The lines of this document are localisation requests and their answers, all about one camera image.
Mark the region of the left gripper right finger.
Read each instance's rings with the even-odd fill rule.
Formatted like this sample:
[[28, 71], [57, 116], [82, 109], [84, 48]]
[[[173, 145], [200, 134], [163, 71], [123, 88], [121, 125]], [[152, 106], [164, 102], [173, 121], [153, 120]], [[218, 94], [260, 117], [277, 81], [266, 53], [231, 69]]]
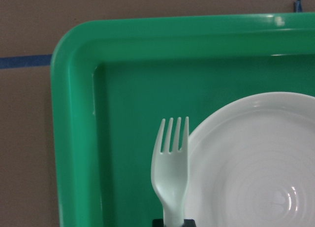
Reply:
[[182, 227], [196, 227], [195, 220], [193, 219], [184, 219]]

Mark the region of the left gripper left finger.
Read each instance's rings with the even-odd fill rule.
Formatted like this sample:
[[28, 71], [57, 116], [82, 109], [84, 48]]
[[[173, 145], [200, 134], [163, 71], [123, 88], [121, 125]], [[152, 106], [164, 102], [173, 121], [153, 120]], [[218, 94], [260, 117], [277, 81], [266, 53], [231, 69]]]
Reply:
[[164, 227], [163, 219], [153, 219], [152, 220], [152, 227]]

